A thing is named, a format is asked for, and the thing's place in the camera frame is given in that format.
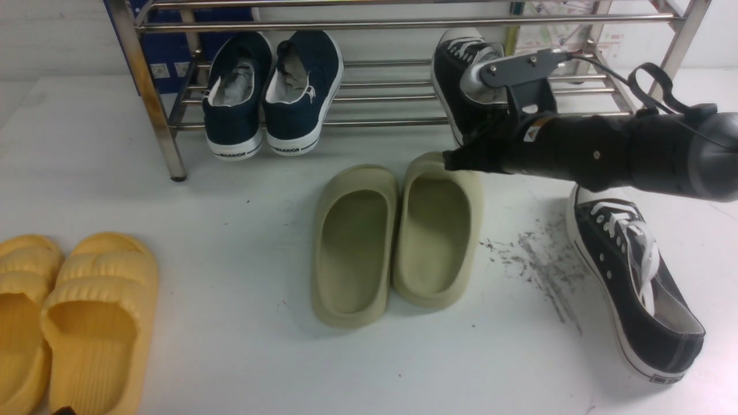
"white wall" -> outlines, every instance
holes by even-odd
[[[331,9],[330,18],[421,18],[504,15],[508,4],[425,4],[411,6],[344,6]],[[326,18],[321,8],[300,10],[301,18]],[[613,11],[652,12],[647,1],[616,2]],[[262,10],[264,19],[285,19],[294,9]],[[738,1],[713,0],[708,15],[684,62],[685,67],[737,67]],[[616,67],[660,61],[670,30],[662,24],[610,26],[622,31],[621,47],[611,52]],[[730,35],[719,37],[719,32]],[[348,59],[425,58],[443,30],[338,32]],[[483,31],[490,41],[502,41],[505,30]],[[284,38],[275,34],[275,38]],[[102,0],[0,0],[0,80],[36,79],[44,75],[100,75],[127,73],[117,39]]]

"metal rod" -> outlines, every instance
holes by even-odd
[[[630,115],[629,112],[582,112],[560,114],[562,117],[591,117],[600,115],[602,117],[623,117]],[[323,123],[327,127],[389,127],[389,126],[442,126],[448,124],[446,117],[407,118],[403,120],[328,120]],[[205,129],[203,123],[181,123],[172,128],[178,131],[201,131]]]
[[[570,95],[592,95],[592,94],[612,94],[615,92],[615,88],[570,88],[570,89],[555,89],[554,95],[570,96]]]
[[[182,81],[182,86],[179,88],[179,92],[177,93],[177,98],[174,100],[174,105],[172,106],[172,111],[169,113],[169,119],[168,123],[170,126],[174,126],[176,124],[179,124],[182,122],[182,118],[185,116],[185,110],[187,109],[187,105],[191,105],[189,103],[185,103],[186,99],[185,96],[187,96],[187,91],[190,89],[188,86],[192,82],[192,78],[195,75],[195,72],[197,71],[197,64],[196,59],[193,58],[190,62],[190,65],[187,66],[187,72],[184,74],[184,80]],[[173,136],[176,138],[177,131],[174,130]]]
[[[615,88],[571,88],[571,89],[555,89],[555,95],[592,95],[592,94],[612,94]],[[415,101],[435,101],[438,98],[435,94],[408,94],[408,95],[355,95],[348,97],[335,97],[334,102],[337,103],[398,103],[398,102],[415,102]],[[188,98],[182,100],[185,105],[200,105],[201,98]]]
[[[136,27],[141,26],[144,23],[148,23],[149,12],[154,6],[154,2],[155,0],[147,0],[146,3],[144,3],[144,5],[141,7],[141,10],[139,10],[139,14],[134,21],[134,25]]]
[[[657,13],[671,13],[674,16],[684,17],[684,10],[679,5],[675,4],[672,0],[651,0],[651,4],[656,9]],[[679,24],[672,22],[669,26],[677,32],[679,30]]]
[[[151,127],[154,129],[154,135],[164,156],[169,175],[172,180],[181,182],[187,178],[185,165],[182,164],[182,156],[179,154],[177,143],[169,129],[166,111],[154,86],[154,77],[151,74],[139,36],[136,33],[131,9],[128,8],[126,0],[109,0],[108,7],[118,33],[120,46],[123,48],[123,54],[131,68],[131,76],[141,94],[141,99],[143,99],[146,113],[151,121]]]
[[[335,97],[334,102],[338,103],[396,103],[396,102],[413,102],[413,101],[435,101],[438,97],[435,94],[416,94],[416,95],[357,95],[354,97]]]
[[[607,76],[602,74],[591,75],[552,75],[552,83],[563,82],[602,82]],[[342,89],[370,89],[370,88],[420,88],[431,87],[430,80],[350,80],[341,83]],[[189,85],[187,90],[192,92],[205,92],[207,85]]]
[[[592,53],[583,53],[585,58],[594,58]],[[395,67],[395,66],[430,66],[430,59],[399,59],[393,61],[346,61],[343,63],[346,68],[379,68],[379,67]],[[210,62],[198,62],[197,67],[200,69],[210,69]]]
[[[661,62],[661,69],[672,79],[676,76],[679,67],[682,66],[689,45],[692,44],[710,3],[712,3],[712,0],[691,0],[689,2],[687,10],[684,12],[685,18],[680,20],[680,26],[676,29],[674,38],[666,51],[666,56]],[[649,95],[657,101],[663,99],[663,91],[655,80],[651,84]]]
[[[465,3],[502,2],[508,0],[464,0]],[[285,7],[285,6],[338,6],[372,4],[422,4],[455,3],[455,0],[201,0],[201,1],[158,1],[157,9],[178,10],[182,8],[209,9],[211,7]]]
[[[432,86],[430,80],[354,80],[341,83],[342,89],[421,88]]]
[[[607,64],[607,61],[604,59],[604,56],[602,56],[602,52],[600,52],[599,49],[594,49],[594,52],[595,59],[600,64],[610,66]],[[597,66],[595,66],[595,70],[600,74],[607,74],[604,70],[602,70],[602,68],[599,68]],[[617,91],[617,93],[613,94],[613,100],[621,111],[627,111],[634,114],[638,110],[633,101],[630,99],[628,91],[625,89],[625,85],[623,85],[619,80],[611,78],[611,75],[607,74],[607,79],[604,81],[604,85],[610,88],[614,88]]]
[[[627,15],[510,16],[501,18],[457,18],[448,20],[382,21],[247,21],[222,23],[147,23],[137,30],[145,33],[232,32],[235,30],[366,30],[421,29],[433,27],[522,26],[531,24],[669,23],[678,20],[669,13]]]
[[[606,15],[610,14],[610,8],[612,7],[612,0],[597,1],[595,3],[594,14]],[[593,24],[589,29],[583,28],[582,30],[588,30],[587,35],[584,37],[585,52],[592,52],[593,49],[597,49],[600,38],[602,37],[602,30],[604,30],[604,24]],[[577,75],[587,74],[590,71],[590,64],[584,61],[575,62],[576,69],[574,73]]]
[[[548,78],[551,82],[598,82],[607,79],[600,74],[591,75],[552,75]]]
[[[348,61],[347,68],[379,68],[388,66],[430,66],[430,59],[397,59],[394,61]]]

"white floor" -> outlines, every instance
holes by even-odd
[[[688,103],[738,112],[738,72],[682,71],[677,84]],[[330,329],[308,290],[321,187],[363,162],[402,177],[412,158],[451,145],[448,127],[327,130],[304,157],[262,151],[233,164],[189,135],[189,180],[176,184],[126,77],[42,78],[0,132],[0,240],[44,233],[68,252],[118,230],[159,258],[140,414],[738,412],[738,204],[630,192],[708,332],[684,380],[664,387],[626,365],[603,294],[568,245],[572,184],[485,176],[475,271],[457,304],[427,312],[392,294],[377,323]]]

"white shoelace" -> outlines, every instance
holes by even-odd
[[[494,48],[487,46],[475,54],[467,53],[466,49],[475,44],[486,44],[486,42],[482,38],[458,38],[449,42],[448,49],[470,65],[474,63],[474,59],[477,56],[484,56],[490,52],[494,52]]]
[[[592,216],[595,216],[602,208],[613,208],[625,211],[623,213],[613,213],[610,215],[610,220],[602,226],[602,229],[606,230],[610,234],[610,238],[615,238],[615,224],[618,224],[621,227],[626,241],[622,241],[620,236],[618,236],[615,242],[619,247],[621,247],[623,253],[625,253],[627,249],[626,243],[630,242],[626,233],[627,229],[633,230],[635,233],[635,241],[643,247],[644,254],[641,259],[641,268],[638,270],[638,274],[641,276],[641,287],[638,290],[638,300],[650,315],[654,315],[655,306],[653,302],[653,288],[651,287],[651,280],[656,277],[658,268],[661,265],[661,255],[658,252],[658,247],[656,247],[653,235],[651,234],[646,222],[631,220],[631,213],[635,217],[638,216],[638,213],[632,207],[616,203],[600,202],[592,208]],[[600,215],[596,219],[597,223],[602,223],[603,221],[604,215]]]

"rack leg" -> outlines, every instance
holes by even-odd
[[[676,76],[679,67],[682,66],[689,45],[692,44],[710,3],[712,3],[712,0],[690,0],[687,10],[682,15],[684,19],[672,25],[675,29],[674,38],[666,51],[666,57],[661,62],[661,69],[672,79]],[[663,99],[663,91],[656,82],[651,85],[649,95],[657,101]]]
[[[594,14],[597,15],[606,15],[610,13],[610,8],[612,7],[613,2],[612,0],[603,0],[603,1],[597,1],[595,3],[594,7]],[[587,43],[588,50],[585,52],[594,52],[599,47],[600,38],[602,38],[602,30],[604,29],[604,24],[598,23],[593,24],[592,27],[589,29],[589,33],[587,34],[587,37],[585,38],[585,42]],[[590,71],[590,64],[584,61],[577,61],[576,62],[576,71],[574,72],[575,75],[586,75]]]
[[[179,155],[174,135],[167,124],[167,114],[162,105],[161,97],[154,86],[154,77],[143,54],[140,38],[134,28],[131,10],[126,0],[108,1],[120,44],[123,48],[123,54],[131,68],[134,82],[151,120],[151,126],[154,128],[156,141],[164,155],[169,175],[175,182],[182,182],[187,179],[185,165],[182,164],[182,156]]]

